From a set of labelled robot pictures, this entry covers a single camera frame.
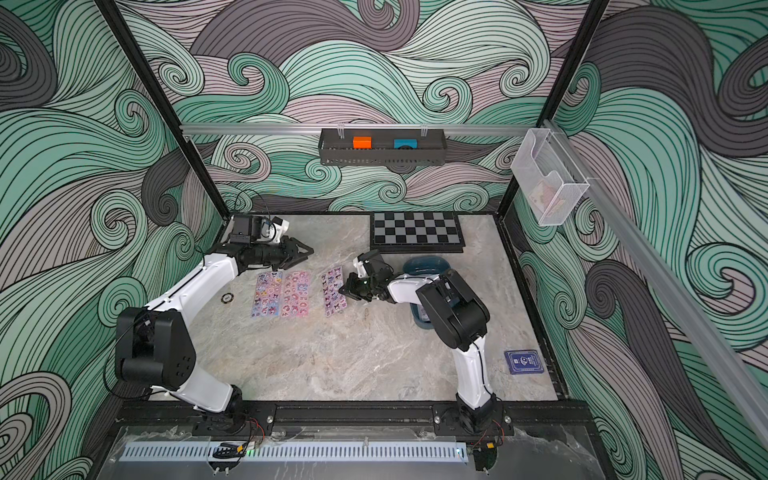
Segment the pink sticker sheet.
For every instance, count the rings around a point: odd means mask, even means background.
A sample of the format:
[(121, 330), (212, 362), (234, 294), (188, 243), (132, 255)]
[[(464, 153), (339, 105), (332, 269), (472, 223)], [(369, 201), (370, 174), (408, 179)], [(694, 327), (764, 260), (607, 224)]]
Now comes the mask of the pink sticker sheet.
[(310, 280), (307, 271), (292, 272), (285, 277), (281, 296), (281, 318), (299, 318), (309, 314)]
[(347, 308), (347, 299), (340, 293), (344, 285), (344, 275), (341, 266), (334, 266), (321, 275), (321, 286), (326, 317), (343, 312)]
[(251, 307), (253, 318), (277, 317), (279, 315), (282, 285), (283, 273), (281, 271), (258, 274)]

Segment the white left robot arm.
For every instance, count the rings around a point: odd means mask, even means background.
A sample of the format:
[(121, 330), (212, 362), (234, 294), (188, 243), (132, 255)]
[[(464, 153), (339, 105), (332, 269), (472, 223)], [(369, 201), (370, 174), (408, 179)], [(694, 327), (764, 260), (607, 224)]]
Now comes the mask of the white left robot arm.
[(116, 378), (160, 389), (204, 412), (234, 413), (241, 391), (199, 365), (189, 327), (215, 294), (240, 274), (260, 267), (287, 270), (313, 253), (313, 248), (290, 236), (278, 243), (215, 245), (168, 291), (119, 314), (113, 364)]

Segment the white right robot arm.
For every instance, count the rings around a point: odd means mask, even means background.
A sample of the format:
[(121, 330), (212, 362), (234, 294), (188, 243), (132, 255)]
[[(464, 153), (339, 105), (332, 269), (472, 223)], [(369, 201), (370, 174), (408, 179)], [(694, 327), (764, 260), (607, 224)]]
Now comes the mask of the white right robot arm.
[(409, 304), (426, 314), (428, 323), (452, 353), (457, 373), (456, 402), (464, 428), (477, 432), (492, 422), (498, 397), (486, 367), (490, 312), (458, 271), (405, 273), (386, 263), (377, 250), (359, 255), (339, 288), (349, 299)]

